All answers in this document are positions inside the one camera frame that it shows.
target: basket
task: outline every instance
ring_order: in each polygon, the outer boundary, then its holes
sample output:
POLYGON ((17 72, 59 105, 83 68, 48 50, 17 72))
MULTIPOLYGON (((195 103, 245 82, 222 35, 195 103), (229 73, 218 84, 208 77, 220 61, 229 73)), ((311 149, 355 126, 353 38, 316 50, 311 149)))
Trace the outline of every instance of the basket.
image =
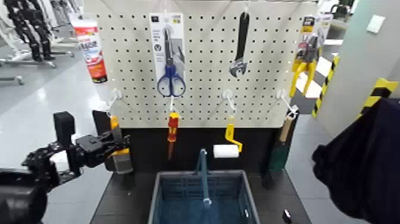
POLYGON ((204 181, 198 172, 159 172, 148 224, 172 223, 260 224, 246 173, 211 171, 204 181), (207 198, 211 205, 205 208, 207 198))

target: black robotic arm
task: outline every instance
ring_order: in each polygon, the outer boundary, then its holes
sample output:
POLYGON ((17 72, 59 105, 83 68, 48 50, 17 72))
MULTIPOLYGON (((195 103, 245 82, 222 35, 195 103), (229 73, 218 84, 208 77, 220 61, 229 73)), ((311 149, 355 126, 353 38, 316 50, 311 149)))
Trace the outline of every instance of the black robotic arm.
POLYGON ((47 207, 47 193, 78 178, 83 166, 96 167, 113 152, 129 147, 129 137, 114 141, 111 132, 76 139, 74 117, 55 113, 57 141, 28 154, 22 162, 27 169, 0 169, 0 224, 38 224, 47 207), (59 171, 51 157, 65 151, 69 170, 59 171))

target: pegboard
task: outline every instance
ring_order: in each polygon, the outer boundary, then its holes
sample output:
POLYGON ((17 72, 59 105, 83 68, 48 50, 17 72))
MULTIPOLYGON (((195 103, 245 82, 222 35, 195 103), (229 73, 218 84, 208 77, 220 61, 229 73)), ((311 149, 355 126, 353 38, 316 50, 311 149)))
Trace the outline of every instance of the pegboard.
POLYGON ((302 19, 315 2, 260 1, 249 5, 250 24, 244 60, 248 71, 233 77, 242 1, 86 0, 85 10, 99 22, 110 85, 123 93, 111 112, 120 126, 166 127, 169 98, 157 91, 149 13, 183 13, 187 90, 174 106, 180 127, 226 127, 231 89, 236 127, 281 127, 287 108, 276 91, 288 90, 302 19))

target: paint roller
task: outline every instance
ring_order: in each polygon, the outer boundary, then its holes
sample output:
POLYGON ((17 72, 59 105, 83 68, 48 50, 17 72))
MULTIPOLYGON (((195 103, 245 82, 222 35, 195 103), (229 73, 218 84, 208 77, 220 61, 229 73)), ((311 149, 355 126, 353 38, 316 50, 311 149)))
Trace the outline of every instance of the paint roller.
POLYGON ((214 145, 214 158, 238 158, 239 153, 242 152, 243 144, 234 140, 235 126, 229 123, 225 131, 225 139, 234 145, 214 145))

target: basket handle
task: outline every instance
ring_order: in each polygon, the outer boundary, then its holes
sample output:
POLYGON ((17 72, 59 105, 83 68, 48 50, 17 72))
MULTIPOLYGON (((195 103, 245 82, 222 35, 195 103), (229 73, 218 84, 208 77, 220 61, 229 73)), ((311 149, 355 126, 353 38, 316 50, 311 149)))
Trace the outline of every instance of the basket handle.
POLYGON ((197 160, 195 175, 197 175, 201 170, 201 182, 203 184, 203 192, 204 192, 203 207, 205 209, 210 209, 212 201, 208 193, 208 180, 207 180, 208 169, 207 169, 206 155, 207 151, 204 148, 202 148, 200 150, 199 159, 197 160))

